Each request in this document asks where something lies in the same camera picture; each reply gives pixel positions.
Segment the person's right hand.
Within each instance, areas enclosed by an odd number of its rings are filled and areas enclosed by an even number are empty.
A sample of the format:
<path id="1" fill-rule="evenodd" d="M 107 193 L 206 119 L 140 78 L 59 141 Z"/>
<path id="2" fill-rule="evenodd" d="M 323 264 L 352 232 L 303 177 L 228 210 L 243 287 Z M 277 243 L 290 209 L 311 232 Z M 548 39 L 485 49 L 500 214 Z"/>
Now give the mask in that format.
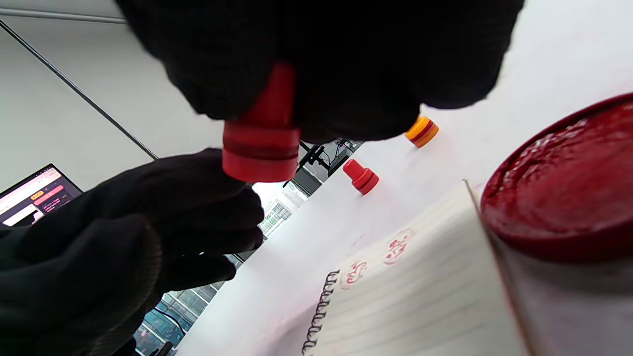
<path id="1" fill-rule="evenodd" d="M 497 84 L 522 0 L 118 0 L 199 114 L 235 120 L 282 61 L 302 140 L 383 140 Z"/>

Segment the person's left hand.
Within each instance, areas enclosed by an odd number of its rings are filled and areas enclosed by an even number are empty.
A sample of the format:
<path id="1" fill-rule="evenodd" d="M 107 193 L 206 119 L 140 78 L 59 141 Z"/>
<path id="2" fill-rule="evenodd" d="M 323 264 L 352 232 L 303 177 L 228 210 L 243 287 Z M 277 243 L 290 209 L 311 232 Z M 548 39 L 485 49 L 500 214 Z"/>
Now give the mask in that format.
<path id="1" fill-rule="evenodd" d="M 207 148 L 124 171 L 34 225 L 1 228 L 3 356 L 133 356 L 170 291 L 235 277 L 263 242 L 250 184 Z"/>

